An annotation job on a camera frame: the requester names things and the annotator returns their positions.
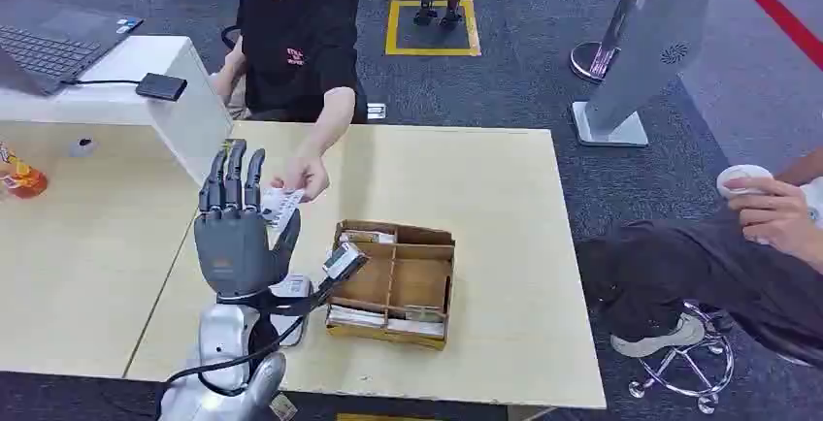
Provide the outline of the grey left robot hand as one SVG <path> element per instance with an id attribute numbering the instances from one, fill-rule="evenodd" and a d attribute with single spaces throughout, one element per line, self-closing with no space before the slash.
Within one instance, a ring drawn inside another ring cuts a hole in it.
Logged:
<path id="1" fill-rule="evenodd" d="M 263 200 L 259 148 L 244 162 L 247 141 L 231 139 L 218 150 L 198 193 L 193 233 L 201 273 L 220 300 L 260 294 L 282 282 L 301 230 L 300 195 Z"/>

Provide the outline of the person's hand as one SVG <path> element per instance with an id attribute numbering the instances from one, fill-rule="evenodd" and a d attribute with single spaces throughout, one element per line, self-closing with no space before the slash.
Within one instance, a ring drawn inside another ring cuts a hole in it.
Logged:
<path id="1" fill-rule="evenodd" d="M 809 218 L 799 187 L 773 178 L 734 178 L 725 186 L 737 191 L 728 206 L 739 214 L 748 240 L 808 261 L 819 255 L 822 230 Z"/>

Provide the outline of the person's left hand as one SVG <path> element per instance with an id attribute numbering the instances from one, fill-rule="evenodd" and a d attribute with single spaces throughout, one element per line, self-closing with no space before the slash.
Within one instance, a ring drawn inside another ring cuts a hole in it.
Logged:
<path id="1" fill-rule="evenodd" d="M 287 192 L 302 190 L 301 203 L 308 203 L 329 187 L 330 180 L 322 158 L 310 154 L 290 158 L 283 173 L 275 176 L 270 185 Z"/>

